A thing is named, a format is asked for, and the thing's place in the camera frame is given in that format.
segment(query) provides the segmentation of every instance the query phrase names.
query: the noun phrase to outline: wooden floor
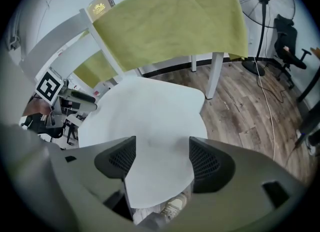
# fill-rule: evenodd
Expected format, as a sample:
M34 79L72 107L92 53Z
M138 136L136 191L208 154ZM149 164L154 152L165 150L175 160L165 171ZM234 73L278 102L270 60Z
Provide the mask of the wooden floor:
M197 67L196 72L183 69L153 77L205 93L210 65ZM285 83L276 81L273 73L266 68L261 78L264 88L272 90L279 99ZM275 134L275 161L282 166L294 147L296 129L301 123L296 97L291 91L283 92L284 103L279 103L265 91L272 112ZM273 133L266 100L256 77L246 71L240 62L224 63L213 99L205 100L202 119L209 139L222 141L273 157ZM295 150L288 160L286 169L308 185L316 169L316 159L308 154L305 145Z

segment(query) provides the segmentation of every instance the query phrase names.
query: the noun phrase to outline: baseboard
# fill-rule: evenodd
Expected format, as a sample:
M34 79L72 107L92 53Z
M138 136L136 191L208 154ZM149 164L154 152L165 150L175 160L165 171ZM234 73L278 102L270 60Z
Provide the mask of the baseboard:
M254 57L253 56L249 56L248 58L246 58L245 60L248 61L254 61ZM274 61L273 58L259 58L258 61ZM229 57L224 57L223 58L223 63L225 62L239 62L239 59L234 59L234 60L230 60ZM203 66L203 65L209 65L211 64L211 59L206 59L206 60L200 60L196 62L197 67L198 66ZM159 69L159 70L155 70L155 71L151 71L148 73L143 74L144 78L151 78L160 74L164 74L164 73L168 73L168 72L172 72L172 71L176 71L176 70L182 70L182 69L188 69L191 68L191 62L187 62L187 63L182 63L182 64L177 64L177 65L173 65L173 66L169 66L163 69Z
M245 60L254 61L254 57L253 56L249 56ZM226 62L238 62L238 61L239 61L239 59L230 60L229 57L224 57L223 58L223 63L226 63ZM281 64L277 60L275 60L273 58L260 57L258 59L258 61L271 62L271 63L277 64L278 66L281 66ZM209 65L209 64L211 64L211 59L200 60L200 61L196 62L197 67L198 66L203 66L203 65ZM151 77L154 77L154 76L157 76L157 75L160 75L160 74L164 74L164 73L168 73L168 72L172 72L172 71L176 71L176 70L188 69L188 68L191 68L191 62L182 63L182 64L178 64L178 65L173 65L173 66L169 66L169 67L166 67L166 68L163 68L163 69L151 71L151 72L143 74L143 77L151 78ZM294 91L296 96L300 96L301 95L301 91L296 86L292 90ZM298 110L299 110L302 118L304 118L307 115L307 113L309 112L309 110L310 110L306 100L303 100L302 102L297 103L297 107L298 107Z

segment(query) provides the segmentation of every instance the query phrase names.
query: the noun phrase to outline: yellow-green towel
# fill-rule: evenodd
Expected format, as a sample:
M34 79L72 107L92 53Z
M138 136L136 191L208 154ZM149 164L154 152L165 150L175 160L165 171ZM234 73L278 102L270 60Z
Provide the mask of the yellow-green towel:
M248 56L239 0L124 0L93 25L124 71L192 54Z
M74 73L89 87L94 88L99 82L116 76L116 72L107 62L102 51L98 51L84 61Z

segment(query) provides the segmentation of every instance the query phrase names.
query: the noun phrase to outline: person's foot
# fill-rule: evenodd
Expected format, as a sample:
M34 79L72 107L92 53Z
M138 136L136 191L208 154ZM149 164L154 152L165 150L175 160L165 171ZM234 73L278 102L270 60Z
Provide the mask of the person's foot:
M186 206L187 201L188 199L186 195L184 193L180 193L167 202L166 206L161 211L161 214L164 214L169 220L172 220Z

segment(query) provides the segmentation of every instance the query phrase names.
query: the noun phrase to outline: black chair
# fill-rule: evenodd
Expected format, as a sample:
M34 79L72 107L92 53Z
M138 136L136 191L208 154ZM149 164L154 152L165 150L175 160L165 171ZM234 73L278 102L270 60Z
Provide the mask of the black chair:
M283 73L287 76L288 82L290 83L289 89L292 89L295 85L291 80L291 75L288 73L286 68L290 70L290 65L293 64L296 67L305 70L307 68L306 64L303 62L306 54L311 55L311 53L305 49L303 50L303 55L301 59L295 56L296 53L296 36L298 34L297 30L293 27L294 22L291 19L282 17L280 14L274 19L274 25L278 34L278 39L274 44L275 51L278 58L280 58L284 65L278 68L281 70L280 74L276 79L280 80L280 75Z
M42 116L40 113L29 115L21 126L27 126L28 130L32 130L36 134L48 134L52 138L60 138L64 134L66 125L59 128L46 128L46 122L41 120Z

